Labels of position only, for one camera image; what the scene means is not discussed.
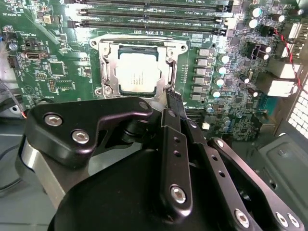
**red wire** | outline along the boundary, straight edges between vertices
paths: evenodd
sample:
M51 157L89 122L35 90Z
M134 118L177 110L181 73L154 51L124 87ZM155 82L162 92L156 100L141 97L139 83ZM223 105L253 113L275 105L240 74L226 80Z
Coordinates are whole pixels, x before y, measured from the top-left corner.
M308 91L306 91L304 89L303 85L300 82L300 78L297 76L297 72L295 71L295 66L294 66L294 63L293 63L293 55L290 52L287 41L285 40L284 36L278 32L277 29L274 29L274 33L280 37L281 41L284 43L284 46L285 46L285 48L288 52L289 61L290 61L290 64L292 65L292 69L293 69L293 72L294 72L295 80L297 81L298 88L300 88L304 93L308 94Z
M25 115L24 112L21 112L21 115L23 116L23 118L27 119L27 116Z

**motherboard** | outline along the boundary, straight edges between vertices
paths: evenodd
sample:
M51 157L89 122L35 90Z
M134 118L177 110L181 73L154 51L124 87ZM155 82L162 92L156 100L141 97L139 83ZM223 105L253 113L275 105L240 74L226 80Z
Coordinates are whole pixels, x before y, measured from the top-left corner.
M173 88L207 138L248 141L258 114L296 92L275 31L296 60L308 33L301 13L278 0L2 0L0 39L27 109L155 101Z

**cpu socket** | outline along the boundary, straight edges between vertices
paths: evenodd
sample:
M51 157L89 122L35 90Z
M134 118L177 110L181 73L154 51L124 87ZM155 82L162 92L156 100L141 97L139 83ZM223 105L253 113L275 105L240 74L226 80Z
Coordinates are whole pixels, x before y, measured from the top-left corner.
M186 41L167 37L106 34L90 40L99 51L103 98L139 96L157 99L174 88L177 62Z

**green circuit board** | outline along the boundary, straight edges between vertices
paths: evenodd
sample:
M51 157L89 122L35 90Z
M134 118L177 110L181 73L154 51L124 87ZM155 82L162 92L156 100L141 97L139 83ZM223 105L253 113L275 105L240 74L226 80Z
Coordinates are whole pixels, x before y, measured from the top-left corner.
M3 42L17 45L16 50L8 49L9 63L27 109L43 99L56 103L101 99L95 94L102 87L99 52L90 46L90 39L106 34L167 37L188 46L177 60L175 82L188 116L198 120L203 115L211 125L207 137L232 134L236 140L251 140L256 135L251 117L262 110L264 97L252 97L247 89L256 89L258 73L268 62L248 59L247 43L267 44L274 55L277 39L261 36L260 27L299 22L300 16L287 14L295 6L295 1L276 0L2 0L0 26ZM250 28L251 10L256 7L262 13L256 28ZM284 15L285 21L271 20L273 13ZM234 28L218 23L226 18L236 19ZM26 51L42 57L32 60L25 57ZM230 58L226 64L219 60L222 54ZM202 69L210 71L196 85L197 61L205 58ZM225 75L218 72L222 66ZM243 83L240 75L250 75L250 82ZM224 81L222 86L214 83L218 77ZM214 98L213 90L220 97ZM209 104L212 111L206 110Z

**screw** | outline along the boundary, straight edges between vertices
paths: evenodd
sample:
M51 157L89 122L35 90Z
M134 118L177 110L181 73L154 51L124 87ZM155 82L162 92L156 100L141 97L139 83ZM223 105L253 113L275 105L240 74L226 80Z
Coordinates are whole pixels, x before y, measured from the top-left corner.
M172 117L177 117L177 115L176 115L172 110L169 110L169 114L170 114Z
M291 220L292 224L294 224L295 227L299 228L299 223L298 221L295 219L295 217L292 216L292 214L288 213L288 217Z
M171 196L179 204L183 204L186 201L186 196L185 196L184 191L180 187L178 187L178 186L173 186L171 188Z
M220 147L223 147L223 142L221 142L221 141L217 141L217 144L220 146Z
M235 210L235 217L245 228L249 227L249 220L247 216L239 209Z
M112 93L111 87L105 87L104 91L107 95L110 95Z
M58 115L45 116L45 123L49 126L57 127L62 124L62 119Z
M148 105L145 102L140 102L139 103L140 107L142 107L143 109L148 109Z
M167 51L167 56L168 57L172 57L173 56L173 51L172 50L168 50Z
M85 144L89 141L89 135L82 130L76 130L73 132L72 134L72 138L74 141L76 141L77 143L81 143L81 144Z
M196 128L196 127L197 127L197 125L195 124L195 122L193 122L192 120L189 121L189 123L191 124L191 126L192 126L193 128Z
M278 220L280 221L280 223L284 226L284 227L288 227L288 222L286 221L286 219L280 214L280 213L276 213L276 216L278 218Z

